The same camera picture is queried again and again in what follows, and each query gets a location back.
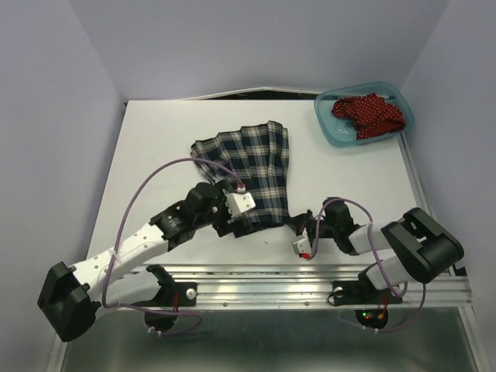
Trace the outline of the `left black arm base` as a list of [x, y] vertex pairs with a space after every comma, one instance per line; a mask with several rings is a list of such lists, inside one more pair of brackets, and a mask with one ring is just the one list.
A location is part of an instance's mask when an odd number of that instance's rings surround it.
[[176, 281], [173, 276], [161, 265], [149, 265], [146, 271], [155, 277], [158, 285], [157, 293], [143, 305], [148, 307], [171, 307], [178, 310], [180, 307], [196, 306], [198, 284], [192, 281]]

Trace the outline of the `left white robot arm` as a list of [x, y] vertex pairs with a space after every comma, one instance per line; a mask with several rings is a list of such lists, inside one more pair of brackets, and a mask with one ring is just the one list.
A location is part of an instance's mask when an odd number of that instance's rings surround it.
[[130, 237], [116, 238], [108, 250], [72, 265], [53, 265], [37, 305], [60, 340], [70, 342], [86, 333], [111, 310], [144, 312], [153, 332], [170, 332], [182, 306], [196, 304], [198, 285], [179, 283], [160, 264], [134, 274], [148, 260], [168, 253], [211, 226], [218, 236], [232, 232], [234, 222], [256, 207], [244, 188], [230, 191], [227, 183], [201, 182], [186, 198], [152, 217]]

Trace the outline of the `navy plaid pleated skirt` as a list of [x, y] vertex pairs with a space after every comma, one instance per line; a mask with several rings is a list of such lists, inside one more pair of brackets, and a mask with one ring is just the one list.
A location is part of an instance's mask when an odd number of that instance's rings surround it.
[[191, 145], [193, 158], [207, 159], [234, 171], [253, 196], [255, 209], [228, 225], [236, 237], [283, 226], [290, 218], [287, 197], [288, 129], [269, 121], [220, 132]]

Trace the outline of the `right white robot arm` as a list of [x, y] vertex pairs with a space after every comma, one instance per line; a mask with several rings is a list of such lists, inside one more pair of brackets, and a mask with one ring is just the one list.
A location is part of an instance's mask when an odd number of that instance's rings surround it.
[[383, 226], [371, 213], [359, 209], [367, 224], [353, 220], [345, 198], [327, 198], [317, 215], [311, 211], [292, 217], [294, 252], [304, 260], [313, 259], [323, 240], [332, 240], [340, 252], [351, 257], [371, 253], [374, 262], [352, 281], [334, 281], [328, 302], [332, 306], [374, 304], [382, 299], [400, 304], [408, 283], [428, 284], [461, 261], [461, 243], [431, 215], [419, 207]]

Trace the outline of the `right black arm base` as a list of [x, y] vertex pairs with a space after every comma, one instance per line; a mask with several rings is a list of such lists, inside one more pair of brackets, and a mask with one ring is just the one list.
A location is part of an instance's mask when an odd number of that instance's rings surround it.
[[398, 305], [403, 302], [395, 297], [389, 289], [377, 290], [367, 278], [370, 265], [358, 274], [356, 280], [333, 281], [327, 302], [332, 306], [342, 305]]

